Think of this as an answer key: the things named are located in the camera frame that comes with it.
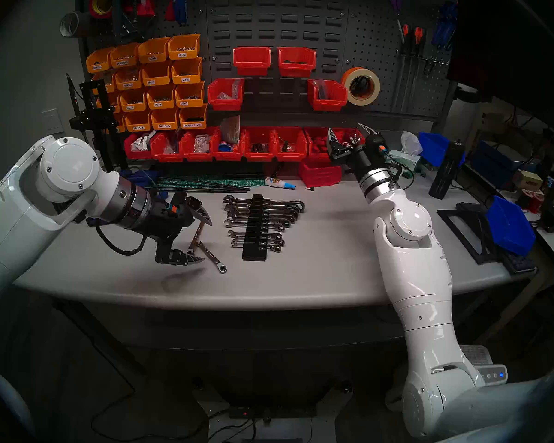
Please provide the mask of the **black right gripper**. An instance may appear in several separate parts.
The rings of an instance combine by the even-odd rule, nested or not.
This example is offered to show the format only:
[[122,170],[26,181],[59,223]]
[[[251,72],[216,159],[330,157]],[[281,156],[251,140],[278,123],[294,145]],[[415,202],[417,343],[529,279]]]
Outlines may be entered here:
[[344,144],[335,134],[333,128],[327,132],[327,154],[332,162],[342,162],[354,175],[366,175],[371,170],[386,168],[386,158],[380,147],[387,148],[384,136],[372,127],[359,123],[364,132],[365,144],[355,146],[344,156]]

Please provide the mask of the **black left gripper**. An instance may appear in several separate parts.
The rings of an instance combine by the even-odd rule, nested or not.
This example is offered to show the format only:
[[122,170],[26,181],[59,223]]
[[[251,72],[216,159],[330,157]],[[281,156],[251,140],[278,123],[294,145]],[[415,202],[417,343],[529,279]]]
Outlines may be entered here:
[[171,202],[153,201],[144,220],[136,227],[136,232],[156,242],[156,262],[166,262],[167,265],[198,265],[205,261],[204,257],[172,247],[182,228],[190,226],[195,218],[209,226],[213,225],[209,213],[199,199],[185,192],[178,192]]

